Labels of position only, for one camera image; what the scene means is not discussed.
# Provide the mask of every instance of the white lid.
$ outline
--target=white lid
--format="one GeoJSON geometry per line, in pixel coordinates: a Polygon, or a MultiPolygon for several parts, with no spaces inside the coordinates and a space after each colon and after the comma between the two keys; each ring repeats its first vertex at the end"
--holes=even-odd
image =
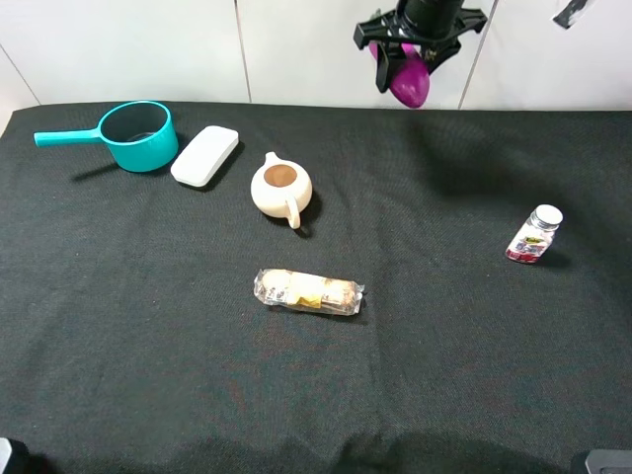
{"type": "Polygon", "coordinates": [[[535,215],[537,215],[538,219],[549,225],[560,225],[560,222],[562,222],[564,218],[560,209],[550,204],[539,205],[535,209],[535,215]]]}
{"type": "Polygon", "coordinates": [[[239,143],[239,133],[211,125],[191,140],[171,166],[176,181],[201,188],[217,172],[239,143]]]}

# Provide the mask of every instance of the white teapot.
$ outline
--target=white teapot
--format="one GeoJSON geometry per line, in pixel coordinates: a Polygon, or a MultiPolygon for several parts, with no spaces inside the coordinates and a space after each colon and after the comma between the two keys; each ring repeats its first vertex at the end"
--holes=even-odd
{"type": "Polygon", "coordinates": [[[300,227],[300,212],[312,199],[312,182],[302,166],[281,160],[273,152],[266,155],[250,185],[259,210],[270,217],[286,218],[292,229],[300,227]]]}

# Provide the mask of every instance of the teapot opening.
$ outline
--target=teapot opening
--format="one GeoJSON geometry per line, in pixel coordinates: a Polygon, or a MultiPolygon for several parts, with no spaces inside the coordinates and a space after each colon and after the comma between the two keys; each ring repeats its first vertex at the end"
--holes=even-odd
{"type": "Polygon", "coordinates": [[[287,165],[274,165],[264,173],[264,180],[275,188],[284,188],[296,181],[296,170],[287,165]]]}

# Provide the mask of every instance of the teal saucepan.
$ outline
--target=teal saucepan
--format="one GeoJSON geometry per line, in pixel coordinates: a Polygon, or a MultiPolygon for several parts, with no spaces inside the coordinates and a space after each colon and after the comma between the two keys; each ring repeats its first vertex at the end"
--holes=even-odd
{"type": "Polygon", "coordinates": [[[133,172],[156,170],[178,153],[169,109],[149,101],[118,106],[91,130],[39,131],[34,139],[37,146],[106,143],[118,165],[133,172]]]}

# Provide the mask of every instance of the small glass jar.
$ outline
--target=small glass jar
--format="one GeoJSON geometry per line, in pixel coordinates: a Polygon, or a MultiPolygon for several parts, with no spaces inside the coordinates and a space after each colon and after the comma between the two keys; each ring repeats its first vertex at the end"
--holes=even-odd
{"type": "Polygon", "coordinates": [[[515,262],[534,264],[553,242],[563,217],[557,207],[539,205],[517,231],[505,255],[515,262]]]}

